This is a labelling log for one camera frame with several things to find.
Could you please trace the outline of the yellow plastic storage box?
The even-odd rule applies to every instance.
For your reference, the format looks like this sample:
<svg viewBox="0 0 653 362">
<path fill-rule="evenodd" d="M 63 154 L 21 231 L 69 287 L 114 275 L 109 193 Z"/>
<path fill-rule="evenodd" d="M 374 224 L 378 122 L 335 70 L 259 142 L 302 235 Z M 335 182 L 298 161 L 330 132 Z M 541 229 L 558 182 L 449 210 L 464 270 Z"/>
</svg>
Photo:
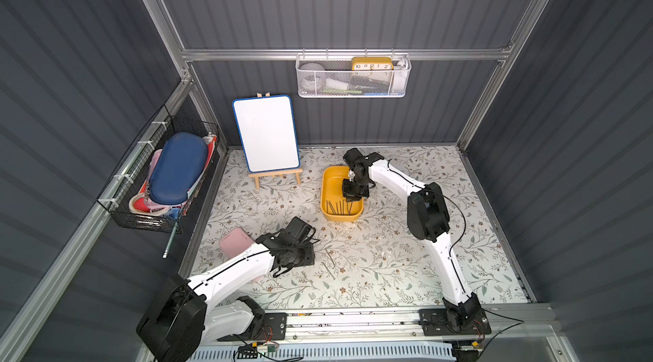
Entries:
<svg viewBox="0 0 653 362">
<path fill-rule="evenodd" d="M 355 222 L 364 212 L 364 200 L 355 201 L 351 215 L 331 215 L 328 212 L 326 202 L 329 200 L 334 204 L 345 200 L 342 193 L 343 179 L 348 178 L 349 168 L 347 166 L 330 166 L 324 170 L 321 181 L 320 208 L 324 217 L 329 222 L 351 223 Z"/>
</svg>

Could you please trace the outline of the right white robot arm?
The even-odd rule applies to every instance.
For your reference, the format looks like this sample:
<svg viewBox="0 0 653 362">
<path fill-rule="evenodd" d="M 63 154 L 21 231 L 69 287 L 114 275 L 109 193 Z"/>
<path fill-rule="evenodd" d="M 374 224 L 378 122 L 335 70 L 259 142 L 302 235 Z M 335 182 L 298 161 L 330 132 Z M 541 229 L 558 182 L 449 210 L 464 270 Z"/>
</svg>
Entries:
<svg viewBox="0 0 653 362">
<path fill-rule="evenodd" d="M 437 183 L 418 181 L 396 169 L 379 153 L 362 154 L 349 149 L 344 155 L 349 168 L 342 183 L 347 200 L 369 197 L 372 186 L 383 186 L 406 201 L 406 223 L 409 231 L 425 247 L 433 259 L 440 278 L 447 321 L 455 331 L 480 317 L 482 306 L 465 280 L 450 235 L 450 213 L 447 198 Z"/>
</svg>

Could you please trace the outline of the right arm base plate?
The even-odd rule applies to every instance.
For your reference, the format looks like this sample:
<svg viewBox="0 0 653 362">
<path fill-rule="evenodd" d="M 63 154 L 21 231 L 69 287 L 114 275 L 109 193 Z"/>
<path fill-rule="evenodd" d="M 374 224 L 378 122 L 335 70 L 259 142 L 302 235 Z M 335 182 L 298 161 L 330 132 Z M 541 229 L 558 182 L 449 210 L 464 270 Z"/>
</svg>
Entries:
<svg viewBox="0 0 653 362">
<path fill-rule="evenodd" d="M 480 336 L 492 333 L 490 322 L 482 309 L 462 316 L 454 309 L 420 309 L 418 324 L 425 336 Z"/>
</svg>

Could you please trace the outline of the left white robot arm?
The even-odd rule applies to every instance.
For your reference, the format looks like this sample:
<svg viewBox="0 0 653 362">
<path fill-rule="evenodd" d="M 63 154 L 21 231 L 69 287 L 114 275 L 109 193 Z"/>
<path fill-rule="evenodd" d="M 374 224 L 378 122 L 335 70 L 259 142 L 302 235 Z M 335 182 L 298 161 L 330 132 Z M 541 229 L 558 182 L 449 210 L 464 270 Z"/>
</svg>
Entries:
<svg viewBox="0 0 653 362">
<path fill-rule="evenodd" d="M 156 361 L 187 361 L 200 346 L 220 340 L 272 338 L 265 311 L 251 297 L 224 300 L 246 284 L 280 277 L 315 262 L 316 229 L 293 217 L 273 233 L 262 234 L 234 258 L 200 275 L 178 274 L 163 282 L 136 328 Z"/>
</svg>

